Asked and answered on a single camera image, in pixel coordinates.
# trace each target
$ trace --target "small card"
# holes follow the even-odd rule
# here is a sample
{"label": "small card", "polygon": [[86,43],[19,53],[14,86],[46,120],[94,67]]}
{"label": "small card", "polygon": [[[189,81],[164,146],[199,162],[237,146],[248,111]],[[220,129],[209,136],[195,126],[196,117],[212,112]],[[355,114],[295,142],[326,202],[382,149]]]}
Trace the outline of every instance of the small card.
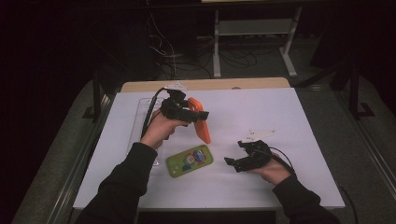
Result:
{"label": "small card", "polygon": [[166,159],[169,175],[173,178],[185,175],[213,162],[207,145],[193,147]]}

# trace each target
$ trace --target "floor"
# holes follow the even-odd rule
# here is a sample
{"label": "floor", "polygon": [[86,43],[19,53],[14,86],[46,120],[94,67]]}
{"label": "floor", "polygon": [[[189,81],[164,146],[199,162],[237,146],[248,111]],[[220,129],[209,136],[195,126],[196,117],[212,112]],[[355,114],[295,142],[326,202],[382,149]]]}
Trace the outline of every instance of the floor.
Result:
{"label": "floor", "polygon": [[[205,44],[199,57],[181,55],[175,58],[176,63],[169,58],[158,79],[212,78],[212,55],[207,47],[211,46],[212,39],[203,38],[202,42]],[[294,40],[290,57],[298,74],[296,78],[288,76],[281,61],[277,48],[282,43],[282,36],[224,38],[220,46],[221,78],[285,77],[290,85],[295,85],[321,71],[309,66],[318,38],[299,36]],[[172,73],[172,67],[177,68],[175,74]],[[393,174],[396,172],[396,118],[381,103],[373,85],[361,78],[360,102],[367,103],[375,116],[356,121],[347,110],[348,87],[333,91],[329,88],[331,80],[332,75],[329,75],[296,91],[346,203],[345,208],[332,212],[342,223],[354,223],[354,207],[360,223],[396,223],[396,196],[392,186]],[[103,105],[111,105],[111,101],[105,99]],[[43,163],[56,169],[40,169],[14,223],[74,223],[78,211],[73,210],[71,205],[83,174],[71,176],[71,173],[78,169],[76,158],[82,161],[89,158],[89,155],[82,155],[81,151],[94,146],[104,123],[104,119],[93,123],[91,119],[84,118],[84,113],[90,107],[91,82],[81,90],[70,108]],[[108,112],[108,108],[103,107],[103,115]],[[45,188],[48,185],[53,188],[48,190]],[[276,223],[289,223],[282,211],[276,213]]]}

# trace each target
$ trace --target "person's left hand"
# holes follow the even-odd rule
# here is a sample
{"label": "person's left hand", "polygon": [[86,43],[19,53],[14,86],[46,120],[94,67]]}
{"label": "person's left hand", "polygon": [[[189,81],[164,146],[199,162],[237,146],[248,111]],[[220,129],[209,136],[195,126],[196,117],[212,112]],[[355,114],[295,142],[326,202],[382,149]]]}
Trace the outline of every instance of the person's left hand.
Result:
{"label": "person's left hand", "polygon": [[178,119],[168,119],[161,113],[161,110],[158,109],[152,114],[151,123],[140,142],[157,149],[163,144],[163,140],[175,132],[177,126],[188,124],[188,122]]}

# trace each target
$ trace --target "white table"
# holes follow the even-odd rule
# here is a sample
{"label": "white table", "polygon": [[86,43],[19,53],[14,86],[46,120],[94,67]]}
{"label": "white table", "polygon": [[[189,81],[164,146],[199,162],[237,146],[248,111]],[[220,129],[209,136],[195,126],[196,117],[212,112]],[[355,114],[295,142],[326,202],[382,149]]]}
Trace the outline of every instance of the white table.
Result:
{"label": "white table", "polygon": [[[100,182],[125,159],[134,139],[138,102],[155,91],[122,92],[114,101],[92,161],[81,184],[74,207],[83,208],[94,197]],[[212,138],[208,145],[214,162],[178,178],[168,174],[165,158],[201,145],[193,125],[179,127],[164,141],[159,166],[154,166],[148,192],[141,197],[140,210],[276,210],[280,203],[272,185],[258,175],[237,173],[224,157],[239,159],[246,153],[237,145],[249,129],[276,130],[263,139],[282,150],[293,163],[300,181],[317,193],[326,208],[345,204],[332,179],[302,106],[292,88],[186,91],[209,111],[207,124]],[[167,98],[164,91],[160,97]]]}

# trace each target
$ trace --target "dark background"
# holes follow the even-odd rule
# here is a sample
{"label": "dark background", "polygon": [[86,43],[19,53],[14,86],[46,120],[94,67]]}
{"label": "dark background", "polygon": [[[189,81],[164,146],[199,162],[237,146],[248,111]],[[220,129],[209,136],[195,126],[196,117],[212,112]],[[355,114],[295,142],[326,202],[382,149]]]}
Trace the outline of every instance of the dark background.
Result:
{"label": "dark background", "polygon": [[[81,10],[141,5],[123,0],[2,2],[0,222],[12,220],[68,109],[93,73],[98,72],[106,93],[114,93],[125,81],[158,76],[149,49],[147,12]],[[195,36],[212,35],[213,12],[189,13],[194,16],[183,21],[179,18],[186,12],[178,13],[155,16],[166,18],[158,25],[178,43],[177,50],[193,55]],[[258,10],[254,15],[264,14],[268,15]],[[360,7],[305,7],[297,33],[323,34],[312,65],[326,68],[345,57],[353,59],[396,114],[395,15],[390,1]]]}

